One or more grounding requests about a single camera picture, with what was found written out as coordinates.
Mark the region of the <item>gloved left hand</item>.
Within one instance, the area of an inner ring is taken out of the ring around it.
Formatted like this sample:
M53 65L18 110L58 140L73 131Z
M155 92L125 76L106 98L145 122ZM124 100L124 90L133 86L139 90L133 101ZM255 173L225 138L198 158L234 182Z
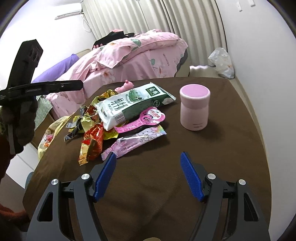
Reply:
M8 138L8 125L14 127L14 137L20 145L16 153L23 151L23 147L32 141L35 133L35 118L38 103L35 98L32 101L23 102L25 110L21 111L20 102L12 102L1 107L1 178L5 176L11 159L15 156L10 153L10 143Z

